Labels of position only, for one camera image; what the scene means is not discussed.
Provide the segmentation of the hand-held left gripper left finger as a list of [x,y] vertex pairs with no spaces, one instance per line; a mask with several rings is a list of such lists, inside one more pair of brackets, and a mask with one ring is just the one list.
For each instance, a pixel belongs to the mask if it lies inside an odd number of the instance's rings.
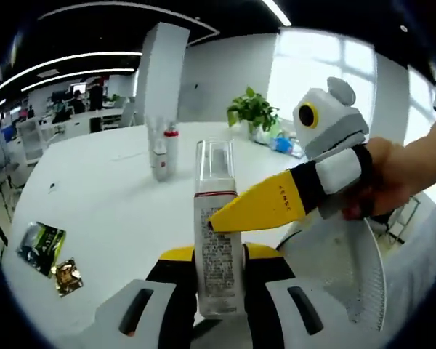
[[93,348],[189,348],[197,310],[194,247],[164,252],[97,309]]

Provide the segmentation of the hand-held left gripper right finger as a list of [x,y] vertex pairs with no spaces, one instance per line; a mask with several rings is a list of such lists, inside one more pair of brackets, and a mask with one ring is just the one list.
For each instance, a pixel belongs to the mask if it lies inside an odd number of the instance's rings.
[[307,279],[297,278],[283,255],[244,244],[245,310],[254,348],[346,348],[342,304]]

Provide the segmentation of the person's right hand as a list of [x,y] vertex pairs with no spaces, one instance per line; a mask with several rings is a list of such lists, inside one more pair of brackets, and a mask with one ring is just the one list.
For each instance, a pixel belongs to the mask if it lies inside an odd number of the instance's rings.
[[399,208],[409,198],[432,184],[422,137],[407,146],[375,137],[366,143],[373,161],[373,174],[365,185],[350,191],[346,220],[383,215]]

